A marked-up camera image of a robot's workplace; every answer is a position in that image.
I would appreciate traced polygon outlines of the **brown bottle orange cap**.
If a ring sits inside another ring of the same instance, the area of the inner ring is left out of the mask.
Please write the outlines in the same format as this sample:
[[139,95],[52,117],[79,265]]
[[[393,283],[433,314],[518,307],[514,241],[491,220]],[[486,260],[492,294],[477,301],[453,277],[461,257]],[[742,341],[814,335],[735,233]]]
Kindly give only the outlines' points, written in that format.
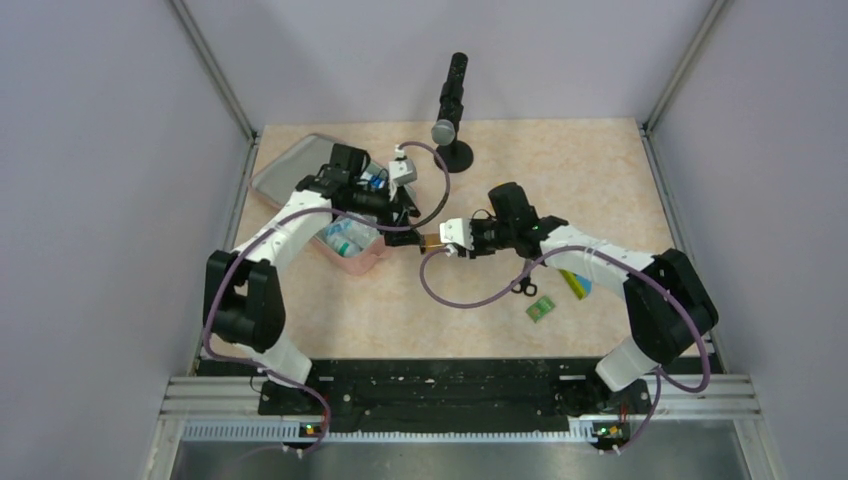
[[438,233],[427,233],[421,235],[421,243],[419,251],[422,255],[447,249],[446,244],[442,241]]

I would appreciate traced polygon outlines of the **blue packet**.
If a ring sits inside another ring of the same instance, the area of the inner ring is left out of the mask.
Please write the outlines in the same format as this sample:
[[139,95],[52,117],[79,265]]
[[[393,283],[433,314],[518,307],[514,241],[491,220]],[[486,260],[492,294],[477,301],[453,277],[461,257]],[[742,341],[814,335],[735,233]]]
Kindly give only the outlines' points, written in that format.
[[341,236],[353,241],[356,236],[355,225],[356,223],[351,219],[338,219],[324,229],[324,238],[329,241],[333,237]]

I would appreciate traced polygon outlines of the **black handled scissors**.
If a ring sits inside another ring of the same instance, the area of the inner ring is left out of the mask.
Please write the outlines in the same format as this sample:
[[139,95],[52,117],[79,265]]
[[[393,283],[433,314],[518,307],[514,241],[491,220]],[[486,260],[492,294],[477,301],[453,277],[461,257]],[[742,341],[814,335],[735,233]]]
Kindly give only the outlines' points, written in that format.
[[532,271],[532,263],[533,261],[530,259],[525,260],[518,282],[511,288],[512,293],[521,294],[527,297],[535,297],[537,295],[538,287],[532,281],[532,277],[530,275],[530,272]]

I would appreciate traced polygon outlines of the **small green box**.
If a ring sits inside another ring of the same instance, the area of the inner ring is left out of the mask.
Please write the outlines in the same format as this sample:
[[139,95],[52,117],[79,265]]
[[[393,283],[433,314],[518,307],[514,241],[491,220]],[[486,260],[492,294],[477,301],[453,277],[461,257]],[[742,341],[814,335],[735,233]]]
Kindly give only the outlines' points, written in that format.
[[525,313],[534,323],[538,323],[548,316],[555,308],[555,303],[548,296],[542,296],[531,304],[525,310]]

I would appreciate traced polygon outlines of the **pink medicine kit case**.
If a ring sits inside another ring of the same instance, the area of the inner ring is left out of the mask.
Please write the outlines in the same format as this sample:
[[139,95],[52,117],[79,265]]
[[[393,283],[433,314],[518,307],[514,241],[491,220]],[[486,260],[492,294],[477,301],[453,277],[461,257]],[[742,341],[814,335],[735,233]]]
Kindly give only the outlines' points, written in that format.
[[[369,153],[323,134],[308,134],[267,166],[256,172],[249,189],[275,214],[256,232],[239,243],[238,251],[247,261],[269,261],[283,272],[295,257],[312,245],[350,275],[362,275],[392,252],[384,242],[385,231],[375,225],[376,219],[344,209],[344,187],[363,186],[365,171],[388,171],[388,164],[372,160]],[[401,187],[411,197],[411,219],[418,216],[415,195],[408,184]],[[324,229],[342,218],[353,220],[353,240],[362,252],[353,258],[336,254],[324,238]]]

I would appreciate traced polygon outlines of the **white bottle green label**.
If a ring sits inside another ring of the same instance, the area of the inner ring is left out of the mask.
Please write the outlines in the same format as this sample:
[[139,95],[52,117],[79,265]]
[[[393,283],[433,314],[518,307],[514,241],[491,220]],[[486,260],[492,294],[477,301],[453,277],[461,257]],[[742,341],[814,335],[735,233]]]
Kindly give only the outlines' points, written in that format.
[[326,242],[336,254],[343,258],[353,258],[362,252],[358,244],[344,235],[328,237]]

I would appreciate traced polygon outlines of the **blue white dropper bottle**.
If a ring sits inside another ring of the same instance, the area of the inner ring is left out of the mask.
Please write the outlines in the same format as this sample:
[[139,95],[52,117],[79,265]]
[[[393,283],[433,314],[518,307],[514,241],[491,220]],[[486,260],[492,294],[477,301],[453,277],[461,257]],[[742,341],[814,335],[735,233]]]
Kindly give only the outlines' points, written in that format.
[[388,185],[388,171],[380,169],[377,172],[365,171],[360,176],[361,181],[372,190],[381,190]]

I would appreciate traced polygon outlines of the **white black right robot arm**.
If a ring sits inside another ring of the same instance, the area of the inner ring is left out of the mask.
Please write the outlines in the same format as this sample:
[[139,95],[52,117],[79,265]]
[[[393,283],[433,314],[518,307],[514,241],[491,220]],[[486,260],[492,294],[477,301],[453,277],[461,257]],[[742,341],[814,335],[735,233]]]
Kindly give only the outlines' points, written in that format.
[[612,412],[642,375],[676,360],[719,320],[718,311],[689,257],[669,248],[645,253],[595,238],[567,220],[540,216],[524,189],[505,183],[489,194],[494,214],[447,222],[455,244],[470,257],[513,250],[527,262],[565,270],[625,302],[629,335],[595,367],[586,385],[589,404]]

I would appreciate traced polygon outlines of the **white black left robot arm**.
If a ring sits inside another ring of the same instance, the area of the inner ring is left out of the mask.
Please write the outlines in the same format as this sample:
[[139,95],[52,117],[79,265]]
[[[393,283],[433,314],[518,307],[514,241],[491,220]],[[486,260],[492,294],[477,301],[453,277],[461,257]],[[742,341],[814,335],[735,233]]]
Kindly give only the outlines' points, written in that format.
[[289,199],[268,223],[232,251],[213,252],[206,265],[204,335],[218,336],[245,353],[245,362],[284,386],[283,401],[297,413],[319,404],[320,386],[308,378],[311,360],[285,333],[281,275],[317,234],[340,218],[417,244],[409,220],[418,216],[404,188],[417,177],[404,147],[395,148],[388,180],[368,187],[362,175],[367,151],[336,143],[317,173],[297,182]]

